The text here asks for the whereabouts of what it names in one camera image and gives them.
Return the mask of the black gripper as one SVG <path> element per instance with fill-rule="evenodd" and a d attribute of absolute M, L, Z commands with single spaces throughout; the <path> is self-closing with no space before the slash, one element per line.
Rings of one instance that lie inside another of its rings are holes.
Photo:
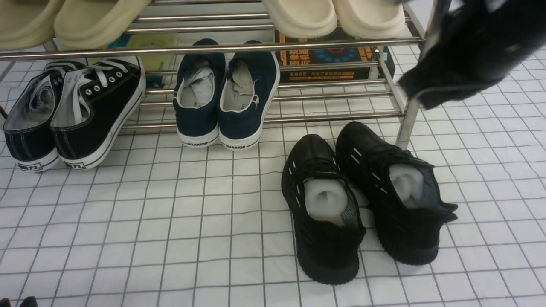
<path fill-rule="evenodd" d="M 497 85 L 545 45 L 543 0 L 464 0 L 444 16 L 439 39 L 398 85 L 430 110 Z"/>

